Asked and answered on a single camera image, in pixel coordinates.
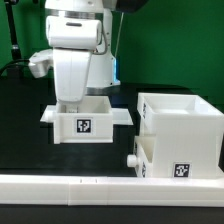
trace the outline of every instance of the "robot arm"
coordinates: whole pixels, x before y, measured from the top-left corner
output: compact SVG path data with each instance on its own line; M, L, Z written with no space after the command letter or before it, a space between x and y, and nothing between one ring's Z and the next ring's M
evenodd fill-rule
M95 15L103 14L105 8L134 12L147 1L47 0L45 8L50 11L51 15L46 20L46 33L53 50L34 54L30 59L31 72L35 77L43 77L51 66L54 67L56 97L61 104L79 104L82 101L89 70L91 70L89 83L94 88L107 87L110 85L108 83L119 84L120 82L112 82L110 79L108 79L109 82L105 81L107 79L99 75L101 73L113 75L113 71L107 72L113 70L114 67L110 52L105 52L104 58L94 55L90 63L93 52L98 49L101 39L105 42L101 46L107 48L106 38L102 38L102 23L95 19Z

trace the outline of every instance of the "open box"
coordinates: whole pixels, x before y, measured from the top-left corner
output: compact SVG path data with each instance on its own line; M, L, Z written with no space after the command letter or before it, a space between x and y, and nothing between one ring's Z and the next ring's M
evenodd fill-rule
M199 96L150 93L139 94L138 111L141 138L136 138L137 157L132 158L139 163L138 177L217 176L224 132L221 112ZM148 138L154 143L146 144Z
M54 143L112 142L113 113L108 97L85 96L75 105L48 106L41 121L54 123Z

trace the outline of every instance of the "white plastic box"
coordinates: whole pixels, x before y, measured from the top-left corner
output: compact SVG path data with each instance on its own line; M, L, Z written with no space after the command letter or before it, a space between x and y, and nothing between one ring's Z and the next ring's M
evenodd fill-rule
M128 159L138 177L215 178L224 115L195 95L140 93L140 137Z
M54 123L54 143L113 141L113 113L108 97L85 96L75 105L48 106L41 121Z

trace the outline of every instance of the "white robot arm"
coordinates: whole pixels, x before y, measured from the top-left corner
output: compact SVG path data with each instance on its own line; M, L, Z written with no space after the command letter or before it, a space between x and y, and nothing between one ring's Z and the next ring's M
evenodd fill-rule
M102 1L47 0L45 7L53 14L46 21L53 50L34 54L30 69L35 77L43 77L53 66L57 101L78 104L85 94L91 56L102 36L101 21L89 18L103 12Z
M115 58L110 51L110 10L133 12L146 2L47 0L45 8L51 15L46 20L46 34L53 50L35 53L30 58L29 67L34 77L43 77L54 67L56 97L61 104L79 104L86 87L119 85ZM104 15L103 24L96 19L96 14Z

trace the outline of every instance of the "printed label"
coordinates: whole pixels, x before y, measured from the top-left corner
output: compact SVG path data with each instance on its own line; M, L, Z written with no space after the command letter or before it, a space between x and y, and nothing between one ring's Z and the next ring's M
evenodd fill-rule
M189 163L176 163L174 164L174 177L189 177L190 175Z
M77 135L92 135L93 134L93 119L92 118L76 118L75 119L75 134Z

